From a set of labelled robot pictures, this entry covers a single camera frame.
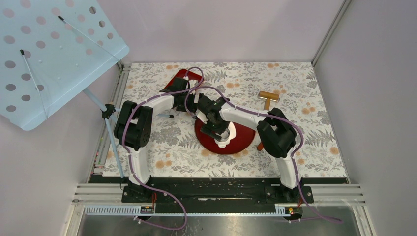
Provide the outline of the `white dough ball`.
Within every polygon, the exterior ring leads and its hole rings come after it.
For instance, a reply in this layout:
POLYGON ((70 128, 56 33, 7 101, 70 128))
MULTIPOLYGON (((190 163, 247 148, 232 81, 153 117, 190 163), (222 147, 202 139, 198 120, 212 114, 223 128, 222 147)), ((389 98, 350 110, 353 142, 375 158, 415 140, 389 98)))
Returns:
POLYGON ((230 122, 223 133, 215 132, 215 134, 220 136, 220 139, 215 139, 215 143, 219 148, 225 148, 237 136, 237 131, 234 123, 230 122))

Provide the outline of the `round red tray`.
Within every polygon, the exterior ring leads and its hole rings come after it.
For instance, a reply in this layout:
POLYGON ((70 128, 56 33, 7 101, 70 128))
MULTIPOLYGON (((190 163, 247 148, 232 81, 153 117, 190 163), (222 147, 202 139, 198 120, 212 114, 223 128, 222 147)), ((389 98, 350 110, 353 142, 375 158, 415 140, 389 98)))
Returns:
POLYGON ((202 133, 200 128, 203 126, 203 122, 199 119, 194 123, 194 130, 196 137, 200 144, 207 150, 221 155, 230 155, 243 151, 246 149, 254 140, 255 130, 250 129, 246 126, 233 122, 236 128, 236 137, 230 141, 225 148, 220 148, 215 142, 215 139, 202 133))

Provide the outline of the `wooden double-ended rolling pin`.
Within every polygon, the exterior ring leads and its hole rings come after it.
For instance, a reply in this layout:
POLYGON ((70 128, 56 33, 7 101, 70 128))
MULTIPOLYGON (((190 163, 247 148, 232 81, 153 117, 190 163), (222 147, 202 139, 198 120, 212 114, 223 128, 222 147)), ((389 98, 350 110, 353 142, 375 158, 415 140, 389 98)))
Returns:
POLYGON ((272 101, 279 101, 279 99, 280 99, 279 94, 270 93, 270 92, 266 92, 266 91, 259 91, 258 97, 265 100, 264 110, 269 110, 270 109, 270 105, 271 105, 272 101))

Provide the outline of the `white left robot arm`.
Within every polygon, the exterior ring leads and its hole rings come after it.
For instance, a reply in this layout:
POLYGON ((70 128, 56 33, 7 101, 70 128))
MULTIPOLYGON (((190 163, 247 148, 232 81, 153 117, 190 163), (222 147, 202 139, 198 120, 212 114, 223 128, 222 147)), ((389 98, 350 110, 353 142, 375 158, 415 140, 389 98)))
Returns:
POLYGON ((191 86, 187 77, 174 77, 172 84, 159 91, 158 95, 146 99, 139 104, 125 101, 122 105, 114 136, 128 152, 129 180, 136 184, 134 196, 140 202, 147 202, 152 197, 152 188, 145 183, 150 179, 147 165, 147 150, 151 136, 152 121, 163 111, 175 109, 194 115, 197 102, 202 95, 196 95, 203 78, 194 79, 196 85, 191 86))

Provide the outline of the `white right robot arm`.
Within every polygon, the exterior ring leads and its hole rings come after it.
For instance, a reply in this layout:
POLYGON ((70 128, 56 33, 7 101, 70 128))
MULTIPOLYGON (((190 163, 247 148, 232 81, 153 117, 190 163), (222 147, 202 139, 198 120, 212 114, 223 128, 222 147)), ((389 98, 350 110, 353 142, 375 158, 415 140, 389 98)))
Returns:
POLYGON ((211 100, 203 96, 197 103, 196 116, 198 140, 217 154, 241 152, 258 134, 263 149, 276 160, 284 200, 293 203, 301 197, 296 167, 288 157, 296 144, 297 133, 280 109, 255 111, 233 105, 227 98, 211 100))

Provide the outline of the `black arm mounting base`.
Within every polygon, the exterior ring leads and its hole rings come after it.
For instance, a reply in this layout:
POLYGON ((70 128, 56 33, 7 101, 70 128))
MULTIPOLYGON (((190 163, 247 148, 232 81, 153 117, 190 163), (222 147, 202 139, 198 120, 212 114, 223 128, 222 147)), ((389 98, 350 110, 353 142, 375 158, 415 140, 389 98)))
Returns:
POLYGON ((123 188, 124 203, 173 203, 173 194, 186 200, 254 200, 258 203, 313 203, 312 189, 304 184, 289 189, 279 178, 151 177, 145 186, 128 181, 123 188))

